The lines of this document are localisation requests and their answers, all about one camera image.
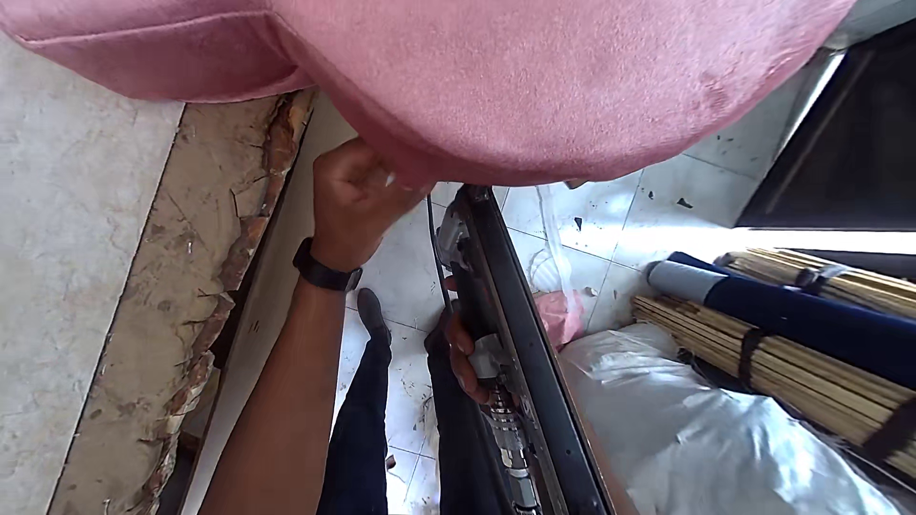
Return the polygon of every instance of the dark jeans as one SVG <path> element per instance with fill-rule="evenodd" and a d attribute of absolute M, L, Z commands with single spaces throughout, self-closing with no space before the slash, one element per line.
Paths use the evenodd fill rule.
<path fill-rule="evenodd" d="M 507 513 L 505 484 L 496 468 L 498 450 L 476 403 L 458 386 L 442 331 L 430 333 L 425 345 L 440 436 L 441 513 Z M 389 363 L 387 335 L 371 334 L 337 414 L 318 515 L 388 511 L 385 405 Z"/>

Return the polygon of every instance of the metal mechanism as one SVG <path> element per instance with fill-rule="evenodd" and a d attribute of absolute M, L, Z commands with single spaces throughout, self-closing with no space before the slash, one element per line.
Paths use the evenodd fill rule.
<path fill-rule="evenodd" d="M 465 185 L 446 209 L 435 252 L 453 274 L 471 366 L 520 515 L 613 514 L 489 188 Z"/>

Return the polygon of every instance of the pink fabric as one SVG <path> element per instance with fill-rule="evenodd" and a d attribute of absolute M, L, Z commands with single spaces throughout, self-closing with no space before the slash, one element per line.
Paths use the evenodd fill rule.
<path fill-rule="evenodd" d="M 854 0 L 4 0 L 22 45 L 137 98 L 317 82 L 408 181 L 608 180 L 736 120 Z"/>

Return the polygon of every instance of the watch strap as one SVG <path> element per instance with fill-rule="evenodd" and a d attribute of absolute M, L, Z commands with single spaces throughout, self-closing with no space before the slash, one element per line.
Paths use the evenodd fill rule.
<path fill-rule="evenodd" d="M 302 278 L 326 290 L 354 290 L 359 283 L 359 278 L 363 275 L 363 269 L 357 268 L 342 272 L 324 266 L 311 256 L 311 241 L 310 237 L 302 240 L 299 250 L 296 251 L 296 257 L 292 259 L 292 265 L 296 267 Z"/>

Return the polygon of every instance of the bamboo stick bundle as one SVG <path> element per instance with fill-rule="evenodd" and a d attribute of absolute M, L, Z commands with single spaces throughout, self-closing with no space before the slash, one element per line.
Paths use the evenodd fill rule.
<path fill-rule="evenodd" d="M 820 270 L 836 266 L 833 261 L 791 250 L 751 248 L 729 252 L 725 267 L 773 284 L 794 284 L 805 269 Z M 875 311 L 916 318 L 916 284 L 859 268 L 845 269 L 826 279 L 820 295 Z"/>
<path fill-rule="evenodd" d="M 724 372 L 739 377 L 742 340 L 754 326 L 689 301 L 635 297 L 633 314 L 652 322 Z M 749 359 L 750 387 L 794 407 L 807 418 L 856 445 L 868 438 L 904 402 L 908 389 L 796 344 L 763 336 Z M 916 435 L 884 460 L 916 478 Z"/>

